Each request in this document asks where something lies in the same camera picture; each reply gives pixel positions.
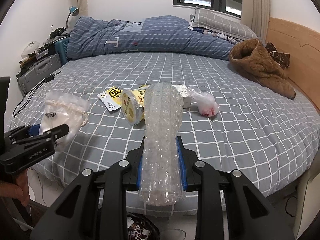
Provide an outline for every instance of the screw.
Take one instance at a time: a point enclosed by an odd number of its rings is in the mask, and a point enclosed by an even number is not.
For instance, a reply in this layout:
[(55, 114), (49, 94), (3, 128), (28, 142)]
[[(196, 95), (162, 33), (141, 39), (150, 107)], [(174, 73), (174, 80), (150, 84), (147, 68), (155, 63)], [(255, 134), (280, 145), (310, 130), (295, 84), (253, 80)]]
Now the screw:
[(242, 173), (241, 173), (241, 171), (239, 171), (239, 170), (234, 170), (234, 171), (232, 172), (232, 175), (235, 176), (235, 177), (240, 177), (240, 176), (242, 175)]
[(82, 171), (82, 175), (83, 176), (89, 176), (91, 174), (91, 170), (90, 169), (85, 169)]
[(122, 160), (122, 161), (119, 162), (119, 165), (120, 165), (121, 167), (126, 167), (126, 166), (129, 165), (129, 162), (128, 162), (127, 160)]
[(203, 162), (203, 161), (196, 161), (195, 165), (196, 165), (198, 168), (202, 168), (202, 167), (204, 167), (204, 162)]

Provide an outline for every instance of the black cable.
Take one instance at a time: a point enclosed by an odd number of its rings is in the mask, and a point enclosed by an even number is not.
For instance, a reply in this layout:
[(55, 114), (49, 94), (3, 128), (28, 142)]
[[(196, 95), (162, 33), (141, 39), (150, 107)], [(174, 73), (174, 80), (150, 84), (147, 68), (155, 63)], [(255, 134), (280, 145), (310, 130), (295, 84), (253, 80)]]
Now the black cable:
[[(22, 110), (27, 106), (27, 104), (31, 101), (31, 99), (33, 98), (34, 94), (36, 93), (36, 91), (44, 84), (44, 83), (48, 83), (50, 82), (51, 80), (54, 79), (54, 77), (58, 74), (60, 74), (61, 71), (59, 71), (58, 73), (55, 73), (55, 74), (51, 74), (50, 76), (46, 77), (45, 79), (43, 79), (39, 84), (37, 84), (33, 89), (31, 89), (28, 93), (25, 94), (25, 96), (23, 97), (23, 99), (20, 101), (20, 103), (15, 107), (15, 109), (13, 110), (13, 113), (12, 113), (12, 117), (16, 117), (18, 114), (20, 114), (22, 112)], [(22, 105), (22, 102), (25, 98), (27, 98), (28, 96), (28, 99), (27, 101)]]
[(295, 198), (296, 200), (298, 200), (297, 197), (295, 197), (295, 196), (289, 197), (289, 198), (287, 199), (287, 202), (285, 203), (285, 212), (286, 212), (290, 217), (294, 218), (295, 215), (293, 216), (292, 214), (290, 214), (290, 213), (287, 211), (287, 205), (288, 205), (288, 202), (289, 202), (289, 200), (290, 200), (291, 198)]
[(38, 175), (38, 180), (39, 180), (40, 187), (41, 187), (42, 201), (43, 201), (43, 203), (44, 203), (47, 207), (49, 207), (49, 206), (47, 205), (47, 203), (44, 202), (44, 199), (43, 199), (43, 183), (41, 184), (41, 181), (40, 181), (40, 178), (39, 178), (39, 173), (37, 173), (37, 175)]

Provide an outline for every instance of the bubble wrap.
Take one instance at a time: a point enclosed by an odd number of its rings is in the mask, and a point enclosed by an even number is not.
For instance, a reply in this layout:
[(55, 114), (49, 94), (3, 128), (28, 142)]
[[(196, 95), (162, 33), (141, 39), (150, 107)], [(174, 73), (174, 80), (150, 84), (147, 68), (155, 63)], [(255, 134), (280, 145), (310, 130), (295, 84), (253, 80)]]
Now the bubble wrap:
[(176, 144), (182, 109), (183, 98), (170, 83), (158, 83), (146, 90), (146, 137), (139, 191), (146, 204), (172, 205), (182, 196)]

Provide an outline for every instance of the suitcase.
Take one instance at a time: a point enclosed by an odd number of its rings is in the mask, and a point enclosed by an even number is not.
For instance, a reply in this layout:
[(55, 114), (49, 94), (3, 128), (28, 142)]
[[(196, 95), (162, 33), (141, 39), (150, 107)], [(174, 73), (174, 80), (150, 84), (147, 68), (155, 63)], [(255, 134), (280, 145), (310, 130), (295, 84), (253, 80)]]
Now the suitcase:
[(56, 53), (58, 53), (60, 56), (62, 65), (64, 65), (69, 61), (69, 59), (67, 58), (68, 45), (69, 45), (69, 37), (59, 39), (54, 43), (54, 48), (56, 50)]
[(46, 57), (18, 78), (18, 86), (23, 96), (31, 91), (39, 82), (61, 67), (59, 54)]

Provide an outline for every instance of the small white box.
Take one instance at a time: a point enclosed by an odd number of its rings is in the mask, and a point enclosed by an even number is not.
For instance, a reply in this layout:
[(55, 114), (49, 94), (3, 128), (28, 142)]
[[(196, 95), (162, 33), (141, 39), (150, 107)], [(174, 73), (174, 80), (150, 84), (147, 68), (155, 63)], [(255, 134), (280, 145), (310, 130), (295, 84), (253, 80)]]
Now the small white box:
[(186, 85), (173, 85), (176, 90), (179, 91), (180, 95), (183, 97), (183, 108), (189, 108), (191, 106), (191, 97), (188, 95), (188, 90)]

